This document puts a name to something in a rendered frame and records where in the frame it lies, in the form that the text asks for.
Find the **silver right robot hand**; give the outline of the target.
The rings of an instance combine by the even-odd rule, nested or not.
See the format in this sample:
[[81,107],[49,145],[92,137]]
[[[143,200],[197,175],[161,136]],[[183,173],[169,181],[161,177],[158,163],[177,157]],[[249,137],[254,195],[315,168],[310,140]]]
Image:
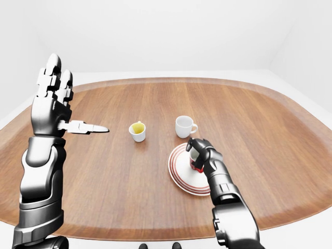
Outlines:
[[186,151],[190,151],[192,148],[199,153],[201,160],[204,162],[203,172],[207,179],[217,174],[217,166],[214,164],[214,160],[222,161],[222,155],[215,150],[212,144],[205,139],[190,138]]

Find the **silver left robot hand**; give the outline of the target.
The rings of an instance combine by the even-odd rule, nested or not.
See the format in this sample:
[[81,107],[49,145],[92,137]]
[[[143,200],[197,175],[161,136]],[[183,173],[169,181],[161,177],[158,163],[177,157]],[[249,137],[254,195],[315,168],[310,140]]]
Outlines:
[[61,59],[53,53],[46,67],[39,72],[39,85],[31,110],[31,122],[36,136],[62,137],[65,132],[89,134],[108,132],[104,126],[87,124],[84,121],[70,121],[72,110],[69,102],[73,99],[73,74],[61,72]]

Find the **red mug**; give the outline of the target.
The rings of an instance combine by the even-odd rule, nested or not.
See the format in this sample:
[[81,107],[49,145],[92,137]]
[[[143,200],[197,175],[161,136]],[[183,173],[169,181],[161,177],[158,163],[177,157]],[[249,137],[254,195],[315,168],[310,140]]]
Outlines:
[[199,173],[202,173],[204,162],[201,160],[199,153],[194,148],[192,148],[189,152],[189,156],[191,168],[198,171]]

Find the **white plate with red rings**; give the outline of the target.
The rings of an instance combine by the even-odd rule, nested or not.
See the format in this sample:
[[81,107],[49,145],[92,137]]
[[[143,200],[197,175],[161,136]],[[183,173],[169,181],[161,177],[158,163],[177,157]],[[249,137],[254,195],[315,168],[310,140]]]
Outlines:
[[187,143],[176,146],[168,158],[168,170],[175,184],[187,193],[196,196],[208,196],[210,187],[205,174],[194,170],[190,165],[190,152]]

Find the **white cup with yellow inside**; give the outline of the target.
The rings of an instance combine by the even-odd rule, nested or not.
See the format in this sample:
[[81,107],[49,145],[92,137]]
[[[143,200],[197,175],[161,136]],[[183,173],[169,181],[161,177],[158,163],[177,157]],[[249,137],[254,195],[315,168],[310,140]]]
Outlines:
[[129,126],[129,132],[136,142],[142,142],[146,137],[146,126],[138,121]]

